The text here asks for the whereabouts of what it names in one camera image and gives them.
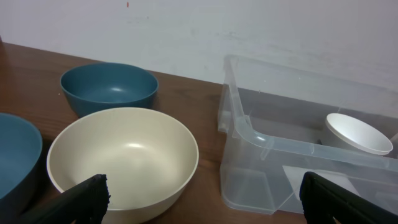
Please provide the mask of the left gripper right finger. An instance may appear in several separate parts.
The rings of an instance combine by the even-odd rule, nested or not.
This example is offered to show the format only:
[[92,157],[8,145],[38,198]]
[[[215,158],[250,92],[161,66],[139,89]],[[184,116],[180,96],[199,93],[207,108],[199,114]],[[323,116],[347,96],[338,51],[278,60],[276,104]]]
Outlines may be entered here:
[[306,172],[300,186],[300,200],[308,224],[397,223],[397,215],[334,184]]

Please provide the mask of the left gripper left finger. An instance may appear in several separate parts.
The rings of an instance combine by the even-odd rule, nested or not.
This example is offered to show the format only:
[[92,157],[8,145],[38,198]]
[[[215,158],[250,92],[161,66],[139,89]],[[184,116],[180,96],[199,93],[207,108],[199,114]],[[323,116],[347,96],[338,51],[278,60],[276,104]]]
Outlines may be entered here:
[[15,223],[101,224],[110,199],[106,181],[105,174],[96,174],[64,191],[42,207],[23,214]]

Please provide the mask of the white small bowl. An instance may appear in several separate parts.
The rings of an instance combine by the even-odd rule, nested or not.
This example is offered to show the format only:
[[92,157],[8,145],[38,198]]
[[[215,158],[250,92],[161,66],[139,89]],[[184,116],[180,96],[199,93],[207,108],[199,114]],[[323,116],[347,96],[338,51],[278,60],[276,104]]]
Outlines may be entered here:
[[330,113],[326,116],[320,141],[324,146],[379,156],[388,155],[394,148],[391,141],[376,128],[340,113]]

